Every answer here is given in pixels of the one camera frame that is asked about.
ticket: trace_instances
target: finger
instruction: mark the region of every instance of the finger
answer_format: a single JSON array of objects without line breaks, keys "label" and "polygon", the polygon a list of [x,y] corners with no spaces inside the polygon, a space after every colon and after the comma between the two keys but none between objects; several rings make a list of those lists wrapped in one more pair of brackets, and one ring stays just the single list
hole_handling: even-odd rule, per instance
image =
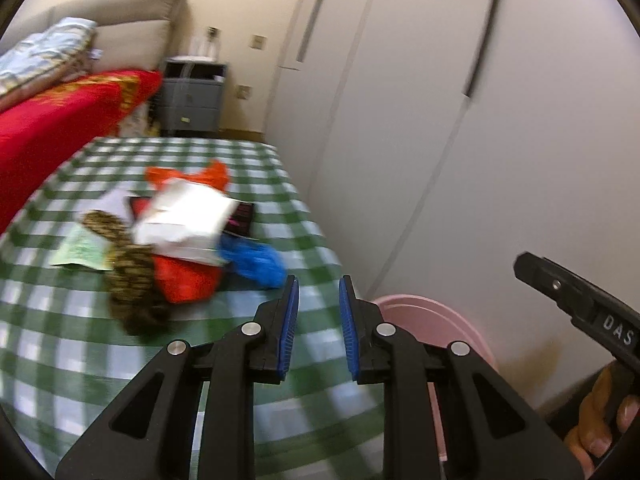
[{"label": "finger", "polygon": [[591,391],[593,392],[593,406],[599,413],[604,413],[611,391],[613,389],[613,375],[611,374],[611,365],[604,368],[598,376]]},{"label": "finger", "polygon": [[640,397],[629,395],[622,401],[618,409],[618,429],[620,433],[625,433],[625,431],[629,429],[639,410]]},{"label": "finger", "polygon": [[578,437],[578,426],[573,428],[567,436],[564,438],[565,445],[569,448],[569,451],[580,462],[584,477],[589,478],[593,474],[594,466],[589,453],[587,453],[580,444],[580,438]]},{"label": "finger", "polygon": [[595,409],[592,393],[580,404],[578,436],[582,447],[598,458],[611,446],[611,431],[602,419],[602,412]]}]

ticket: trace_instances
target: light switch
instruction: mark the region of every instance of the light switch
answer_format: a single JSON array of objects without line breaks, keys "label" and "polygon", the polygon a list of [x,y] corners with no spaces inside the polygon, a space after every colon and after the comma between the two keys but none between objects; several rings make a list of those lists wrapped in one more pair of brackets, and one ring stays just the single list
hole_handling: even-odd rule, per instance
[{"label": "light switch", "polygon": [[256,48],[257,50],[264,50],[264,45],[267,43],[267,38],[264,36],[253,36],[251,39],[251,48]]},{"label": "light switch", "polygon": [[251,97],[251,90],[253,89],[250,86],[238,85],[236,87],[236,97],[238,99],[248,99]]}]

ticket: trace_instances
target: white paper bag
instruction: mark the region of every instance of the white paper bag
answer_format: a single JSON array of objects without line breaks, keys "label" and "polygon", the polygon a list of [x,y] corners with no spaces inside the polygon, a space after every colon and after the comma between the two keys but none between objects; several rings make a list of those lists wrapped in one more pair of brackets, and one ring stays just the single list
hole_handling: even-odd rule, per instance
[{"label": "white paper bag", "polygon": [[212,187],[169,179],[133,227],[133,241],[155,254],[220,266],[216,247],[238,201]]}]

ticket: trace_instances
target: drawer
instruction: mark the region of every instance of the drawer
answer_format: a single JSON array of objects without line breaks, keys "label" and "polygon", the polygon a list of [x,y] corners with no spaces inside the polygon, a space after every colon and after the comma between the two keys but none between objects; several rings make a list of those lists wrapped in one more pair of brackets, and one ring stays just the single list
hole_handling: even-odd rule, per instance
[{"label": "drawer", "polygon": [[165,81],[160,91],[161,106],[220,108],[221,98],[222,85],[215,83],[194,83],[188,79]]},{"label": "drawer", "polygon": [[216,132],[220,111],[213,108],[160,107],[158,115],[163,130]]},{"label": "drawer", "polygon": [[165,81],[162,83],[162,88],[160,89],[160,106],[184,106],[184,95],[186,92],[182,92],[182,95],[178,95],[178,99],[174,103],[174,95],[176,92],[179,92],[181,84],[174,82]]},{"label": "drawer", "polygon": [[221,85],[189,83],[186,87],[184,105],[195,108],[220,108],[221,97]]}]

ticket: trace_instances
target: bottle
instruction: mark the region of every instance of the bottle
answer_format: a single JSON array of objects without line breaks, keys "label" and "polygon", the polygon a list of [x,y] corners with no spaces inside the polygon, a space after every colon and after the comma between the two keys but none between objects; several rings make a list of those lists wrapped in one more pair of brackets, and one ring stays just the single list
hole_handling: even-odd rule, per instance
[{"label": "bottle", "polygon": [[207,56],[213,62],[218,62],[220,55],[220,30],[218,28],[209,27],[207,29]]},{"label": "bottle", "polygon": [[206,55],[206,38],[199,34],[194,34],[191,37],[191,43],[189,46],[189,56],[205,56]]}]

